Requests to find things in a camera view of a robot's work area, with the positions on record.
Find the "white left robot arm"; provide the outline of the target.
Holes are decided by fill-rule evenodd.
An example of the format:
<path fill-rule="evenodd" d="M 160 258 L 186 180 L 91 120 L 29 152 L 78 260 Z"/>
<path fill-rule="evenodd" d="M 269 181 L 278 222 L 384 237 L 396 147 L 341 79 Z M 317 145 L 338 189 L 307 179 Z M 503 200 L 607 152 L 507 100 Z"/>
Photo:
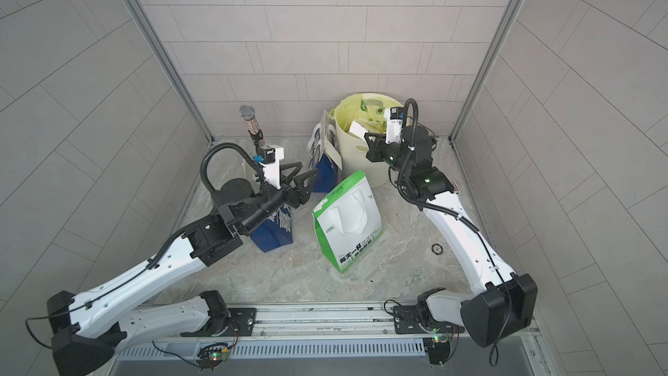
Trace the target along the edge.
<path fill-rule="evenodd" d="M 245 178 L 215 188 L 208 176 L 214 156 L 238 153 L 255 172 L 259 189 Z M 210 214 L 181 227 L 158 252 L 134 268 L 87 292 L 62 291 L 47 301 L 52 337 L 48 349 L 61 375 L 88 375 L 135 344 L 170 335 L 203 338 L 240 330 L 217 291 L 162 306 L 144 301 L 170 285 L 214 265 L 243 244 L 266 220 L 311 198 L 318 170 L 299 162 L 283 165 L 282 149 L 257 147 L 251 157 L 234 143 L 216 144 L 202 159 L 199 174 L 210 194 Z"/>

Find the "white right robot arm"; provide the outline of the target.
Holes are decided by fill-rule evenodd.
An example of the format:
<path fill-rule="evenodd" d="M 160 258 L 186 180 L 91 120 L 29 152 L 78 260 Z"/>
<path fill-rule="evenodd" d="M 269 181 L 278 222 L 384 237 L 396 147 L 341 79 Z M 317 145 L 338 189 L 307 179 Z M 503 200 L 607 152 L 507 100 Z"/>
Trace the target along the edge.
<path fill-rule="evenodd" d="M 435 139 L 419 123 L 410 99 L 384 110 L 386 130 L 365 134 L 367 159 L 384 162 L 405 202 L 423 212 L 452 249 L 470 285 L 470 294 L 437 288 L 419 296 L 417 321 L 427 332 L 451 325 L 463 328 L 481 347 L 499 342 L 532 322 L 538 287 L 528 274 L 518 275 L 483 237 L 459 199 L 455 184 L 433 165 Z"/>

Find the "green white paper bag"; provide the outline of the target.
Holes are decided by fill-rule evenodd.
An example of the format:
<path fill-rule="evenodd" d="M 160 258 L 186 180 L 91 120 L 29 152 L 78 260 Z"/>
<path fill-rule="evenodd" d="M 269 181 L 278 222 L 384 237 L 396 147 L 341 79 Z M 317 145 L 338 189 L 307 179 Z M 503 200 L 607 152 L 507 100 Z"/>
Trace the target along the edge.
<path fill-rule="evenodd" d="M 354 172 L 313 209 L 314 230 L 322 254 L 344 273 L 383 233 L 368 179 Z"/>

